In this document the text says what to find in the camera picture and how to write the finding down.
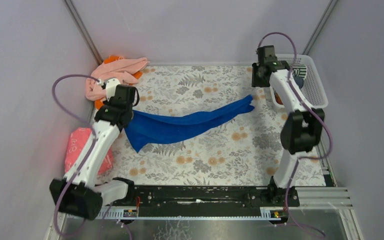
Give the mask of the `brown towel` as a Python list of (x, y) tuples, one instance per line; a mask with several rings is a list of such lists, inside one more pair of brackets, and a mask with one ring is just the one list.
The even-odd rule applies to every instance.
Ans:
[(283, 105), (283, 102), (280, 98), (280, 96), (278, 95), (277, 92), (274, 93), (274, 97), (275, 97), (275, 102), (278, 104), (278, 105)]

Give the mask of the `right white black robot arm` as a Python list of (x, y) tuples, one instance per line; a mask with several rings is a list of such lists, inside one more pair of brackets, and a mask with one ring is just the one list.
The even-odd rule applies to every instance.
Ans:
[(288, 114), (280, 132), (283, 153), (279, 169), (270, 178), (266, 190), (268, 200), (279, 202), (294, 195), (293, 184), (300, 159), (319, 144), (325, 113), (307, 101), (293, 77), (292, 66), (278, 59), (274, 46), (260, 46), (256, 54), (257, 62), (252, 64), (252, 87), (271, 87)]

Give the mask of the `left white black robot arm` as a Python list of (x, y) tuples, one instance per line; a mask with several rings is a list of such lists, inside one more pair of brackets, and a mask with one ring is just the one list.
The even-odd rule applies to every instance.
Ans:
[(91, 134), (77, 161), (62, 179), (53, 179), (49, 190), (57, 213), (94, 220), (103, 206), (135, 200), (132, 180), (115, 177), (96, 185), (99, 169), (114, 141), (133, 119), (133, 107), (139, 102), (133, 86), (117, 85), (107, 104), (95, 114)]

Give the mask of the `striped lemon rolled towel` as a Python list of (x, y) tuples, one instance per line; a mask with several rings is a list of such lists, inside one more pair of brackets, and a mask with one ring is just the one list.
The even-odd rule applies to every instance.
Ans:
[(304, 64), (295, 65), (292, 69), (292, 75), (294, 77), (299, 77), (305, 79), (308, 74), (308, 67)]

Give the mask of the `dark blue rolled towel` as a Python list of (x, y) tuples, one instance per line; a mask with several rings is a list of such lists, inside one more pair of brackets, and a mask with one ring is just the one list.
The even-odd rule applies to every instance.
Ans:
[(302, 78), (300, 76), (294, 76), (293, 79), (294, 79), (294, 81), (295, 81), (295, 83), (299, 89), (302, 89), (304, 87), (304, 83), (305, 83), (304, 78)]

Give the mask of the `pink patterned towel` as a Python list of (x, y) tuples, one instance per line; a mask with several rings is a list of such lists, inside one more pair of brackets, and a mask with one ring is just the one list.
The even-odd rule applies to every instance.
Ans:
[[(68, 138), (68, 146), (64, 160), (64, 172), (67, 173), (83, 150), (87, 140), (89, 139), (92, 130), (90, 128), (79, 127), (73, 131)], [(107, 151), (104, 160), (99, 168), (98, 175), (102, 175), (113, 167), (114, 155), (112, 147)]]

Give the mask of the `white plastic basket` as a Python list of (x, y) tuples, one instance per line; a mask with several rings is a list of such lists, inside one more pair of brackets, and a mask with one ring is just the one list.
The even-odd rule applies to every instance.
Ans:
[[(292, 65), (294, 60), (293, 54), (276, 54), (279, 61), (286, 61), (289, 65)], [(307, 67), (306, 77), (303, 77), (303, 87), (301, 88), (302, 94), (305, 98), (317, 109), (324, 109), (328, 106), (329, 102), (324, 90), (319, 73), (315, 66), (313, 59), (308, 55), (298, 54), (295, 61), (295, 68), (298, 65), (305, 65)], [(275, 91), (270, 86), (271, 106), (276, 112), (284, 112), (285, 108), (282, 104), (278, 104), (275, 100)]]

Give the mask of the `floral table mat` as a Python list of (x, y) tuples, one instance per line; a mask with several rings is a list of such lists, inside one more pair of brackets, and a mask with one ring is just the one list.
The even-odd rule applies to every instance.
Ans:
[(264, 186), (278, 170), (280, 132), (287, 114), (273, 107), (270, 91), (251, 86), (247, 66), (150, 66), (143, 70), (136, 110), (185, 116), (213, 111), (251, 95), (254, 110), (194, 138), (147, 144), (139, 152), (121, 133), (112, 145), (112, 167), (99, 175), (137, 185)]

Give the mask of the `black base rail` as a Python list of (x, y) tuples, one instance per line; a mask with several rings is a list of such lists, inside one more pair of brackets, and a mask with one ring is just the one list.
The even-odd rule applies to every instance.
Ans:
[(300, 206), (295, 188), (269, 186), (137, 185), (130, 201), (114, 206), (138, 209), (140, 217), (259, 217), (260, 209)]

